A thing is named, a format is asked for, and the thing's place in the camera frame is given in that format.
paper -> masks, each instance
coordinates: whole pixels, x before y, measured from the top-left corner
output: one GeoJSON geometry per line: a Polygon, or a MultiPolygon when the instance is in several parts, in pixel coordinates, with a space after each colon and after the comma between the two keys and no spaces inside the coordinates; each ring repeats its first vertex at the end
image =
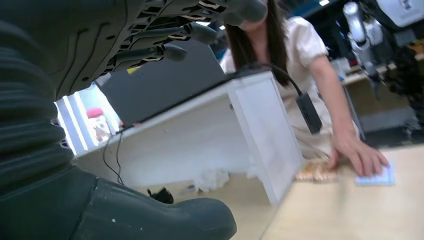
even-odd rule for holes
{"type": "Polygon", "coordinates": [[[383,167],[380,175],[372,177],[357,176],[356,184],[360,186],[391,186],[395,184],[395,169],[393,162],[389,166],[383,167]]]}

black monitor back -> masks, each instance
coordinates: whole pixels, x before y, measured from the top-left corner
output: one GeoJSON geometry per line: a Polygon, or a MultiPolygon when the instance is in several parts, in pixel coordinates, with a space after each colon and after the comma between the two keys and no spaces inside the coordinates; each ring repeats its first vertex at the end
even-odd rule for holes
{"type": "Polygon", "coordinates": [[[125,127],[144,122],[224,83],[211,48],[196,40],[173,42],[187,50],[185,59],[163,59],[132,74],[113,72],[100,89],[125,127]]]}

long dark hair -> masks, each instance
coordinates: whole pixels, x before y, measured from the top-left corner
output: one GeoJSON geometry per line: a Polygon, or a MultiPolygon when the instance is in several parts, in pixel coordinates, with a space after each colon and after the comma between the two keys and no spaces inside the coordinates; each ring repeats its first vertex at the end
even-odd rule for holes
{"type": "MultiPolygon", "coordinates": [[[[286,34],[282,27],[284,19],[282,16],[283,10],[277,5],[276,0],[268,0],[267,5],[268,15],[265,21],[268,38],[268,55],[272,64],[287,71],[287,51],[284,43],[286,34]]],[[[225,30],[235,69],[238,70],[246,64],[256,62],[257,56],[246,33],[239,27],[228,24],[225,25],[225,30]]],[[[278,72],[274,72],[274,75],[284,86],[289,83],[284,75],[278,72]]]]}

pink object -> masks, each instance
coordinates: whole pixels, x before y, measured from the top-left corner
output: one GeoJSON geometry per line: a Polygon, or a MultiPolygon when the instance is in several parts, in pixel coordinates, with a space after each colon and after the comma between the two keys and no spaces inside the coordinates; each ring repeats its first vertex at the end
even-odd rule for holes
{"type": "Polygon", "coordinates": [[[87,117],[89,119],[97,118],[103,115],[103,110],[100,107],[93,107],[87,111],[87,117]]]}

plastic bag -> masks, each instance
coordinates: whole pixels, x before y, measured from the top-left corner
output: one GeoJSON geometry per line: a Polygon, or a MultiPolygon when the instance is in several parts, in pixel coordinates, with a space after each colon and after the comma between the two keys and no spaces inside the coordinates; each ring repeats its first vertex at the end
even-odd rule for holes
{"type": "Polygon", "coordinates": [[[255,158],[252,155],[249,155],[249,168],[247,170],[246,177],[248,179],[259,178],[258,164],[256,163],[255,158]]]}
{"type": "Polygon", "coordinates": [[[230,180],[230,174],[223,169],[211,169],[203,171],[194,179],[196,192],[209,192],[222,188],[230,180]]]}

